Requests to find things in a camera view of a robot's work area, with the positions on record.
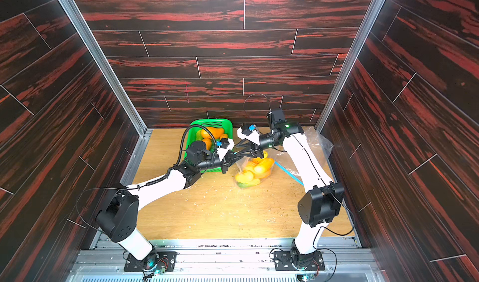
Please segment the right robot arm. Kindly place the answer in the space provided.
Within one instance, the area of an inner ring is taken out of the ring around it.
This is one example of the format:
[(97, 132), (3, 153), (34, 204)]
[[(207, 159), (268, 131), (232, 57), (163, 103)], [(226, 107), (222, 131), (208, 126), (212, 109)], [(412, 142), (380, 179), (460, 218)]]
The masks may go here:
[(339, 214), (344, 188), (333, 183), (311, 150), (304, 129), (294, 122), (279, 121), (271, 125), (271, 132), (261, 135), (255, 126), (245, 125), (237, 130), (241, 140), (255, 143), (262, 149), (280, 145), (292, 159), (305, 195), (298, 202), (303, 223), (294, 239), (292, 250), (298, 256), (312, 255), (317, 240), (329, 223)]

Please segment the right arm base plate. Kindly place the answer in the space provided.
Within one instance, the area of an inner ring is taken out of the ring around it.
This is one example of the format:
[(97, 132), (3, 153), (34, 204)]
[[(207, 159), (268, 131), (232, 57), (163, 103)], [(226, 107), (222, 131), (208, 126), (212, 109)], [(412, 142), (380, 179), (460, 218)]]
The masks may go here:
[(295, 248), (283, 250), (274, 248), (269, 252), (276, 271), (317, 271), (325, 270), (323, 256), (319, 251), (300, 254)]

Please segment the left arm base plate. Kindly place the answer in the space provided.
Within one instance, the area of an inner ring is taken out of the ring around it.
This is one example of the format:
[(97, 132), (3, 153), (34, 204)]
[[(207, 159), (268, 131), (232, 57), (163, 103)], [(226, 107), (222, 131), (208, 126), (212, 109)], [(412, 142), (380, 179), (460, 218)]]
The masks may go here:
[(173, 272), (177, 261), (177, 252), (157, 251), (149, 253), (143, 260), (137, 260), (129, 254), (124, 267), (124, 272), (155, 273), (162, 275)]

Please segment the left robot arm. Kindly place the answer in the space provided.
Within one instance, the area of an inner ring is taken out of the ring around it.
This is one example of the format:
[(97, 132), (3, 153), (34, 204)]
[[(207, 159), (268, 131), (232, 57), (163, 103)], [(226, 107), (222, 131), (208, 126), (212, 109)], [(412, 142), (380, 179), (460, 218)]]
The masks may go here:
[(103, 204), (96, 222), (112, 242), (127, 250), (136, 260), (152, 268), (157, 258), (153, 245), (137, 228), (138, 212), (148, 204), (170, 193), (192, 186), (202, 171), (217, 168), (235, 146), (232, 139), (222, 139), (216, 151), (210, 152), (202, 141), (195, 141), (186, 150), (186, 157), (170, 167), (167, 173), (134, 187), (113, 190), (110, 203)]

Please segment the clear zip-top bag blue zipper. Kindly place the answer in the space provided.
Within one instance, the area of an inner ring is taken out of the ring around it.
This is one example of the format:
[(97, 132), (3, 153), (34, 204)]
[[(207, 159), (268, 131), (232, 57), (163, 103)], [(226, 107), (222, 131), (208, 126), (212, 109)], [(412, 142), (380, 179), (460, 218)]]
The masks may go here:
[(276, 162), (277, 153), (273, 150), (263, 152), (263, 157), (245, 157), (236, 162), (235, 182), (239, 188), (251, 188), (267, 179)]

